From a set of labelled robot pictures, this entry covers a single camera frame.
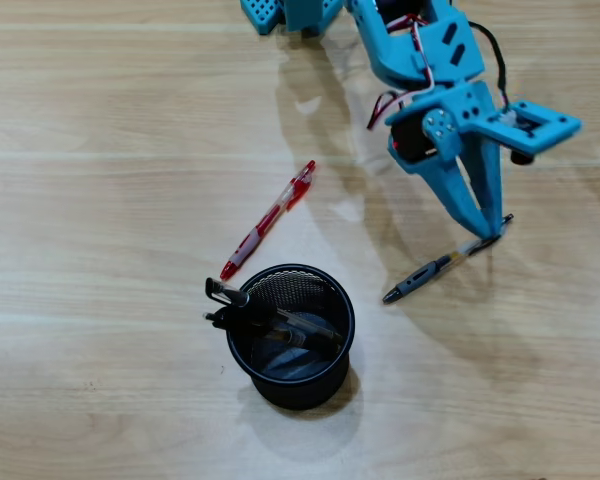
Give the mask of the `teal blue gripper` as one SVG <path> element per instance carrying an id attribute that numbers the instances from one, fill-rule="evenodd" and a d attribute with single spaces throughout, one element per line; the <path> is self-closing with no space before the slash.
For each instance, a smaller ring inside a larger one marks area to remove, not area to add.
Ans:
<path id="1" fill-rule="evenodd" d="M 469 133 L 475 121 L 495 111 L 489 88 L 477 81 L 436 89 L 386 120 L 396 163 L 420 176 L 451 218 L 477 237 L 498 235 L 503 217 L 500 146 Z"/>

